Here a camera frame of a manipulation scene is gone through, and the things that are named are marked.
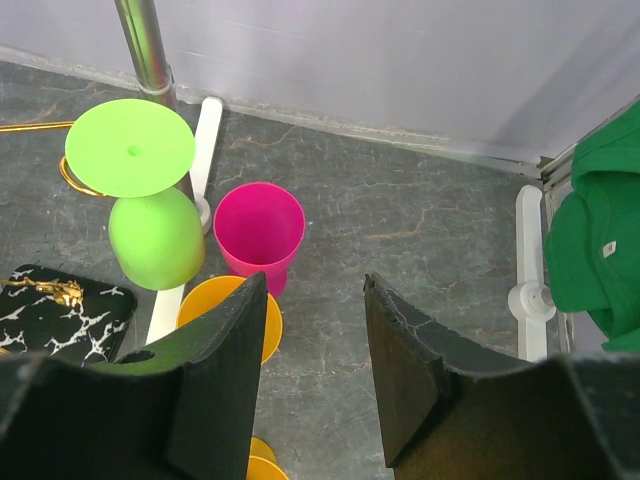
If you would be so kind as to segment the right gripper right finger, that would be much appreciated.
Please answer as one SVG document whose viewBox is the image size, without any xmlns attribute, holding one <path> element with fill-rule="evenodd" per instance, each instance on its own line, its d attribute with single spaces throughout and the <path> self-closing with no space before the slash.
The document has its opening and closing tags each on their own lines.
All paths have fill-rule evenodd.
<svg viewBox="0 0 640 480">
<path fill-rule="evenodd" d="M 524 413 L 530 363 L 450 330 L 378 274 L 364 282 L 384 461 L 389 468 L 541 468 Z"/>
</svg>

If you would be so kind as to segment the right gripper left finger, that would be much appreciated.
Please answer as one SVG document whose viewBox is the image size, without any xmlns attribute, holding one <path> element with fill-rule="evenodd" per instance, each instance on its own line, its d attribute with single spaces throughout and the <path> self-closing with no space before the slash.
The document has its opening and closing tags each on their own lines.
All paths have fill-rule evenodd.
<svg viewBox="0 0 640 480">
<path fill-rule="evenodd" d="M 142 350 L 93 369 L 124 383 L 148 453 L 105 453 L 104 479 L 243 479 L 247 475 L 267 310 L 254 274 L 210 312 Z"/>
</svg>

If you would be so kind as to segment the green wine glass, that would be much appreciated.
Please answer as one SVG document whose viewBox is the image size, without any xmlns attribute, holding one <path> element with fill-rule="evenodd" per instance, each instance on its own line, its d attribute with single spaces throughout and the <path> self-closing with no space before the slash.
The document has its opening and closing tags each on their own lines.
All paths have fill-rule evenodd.
<svg viewBox="0 0 640 480">
<path fill-rule="evenodd" d="M 114 198 L 108 234 L 125 276 L 168 290 L 201 268 L 205 243 L 199 212 L 177 184 L 188 173 L 195 139 L 175 111 L 142 99 L 118 99 L 81 114 L 65 140 L 73 175 Z"/>
</svg>

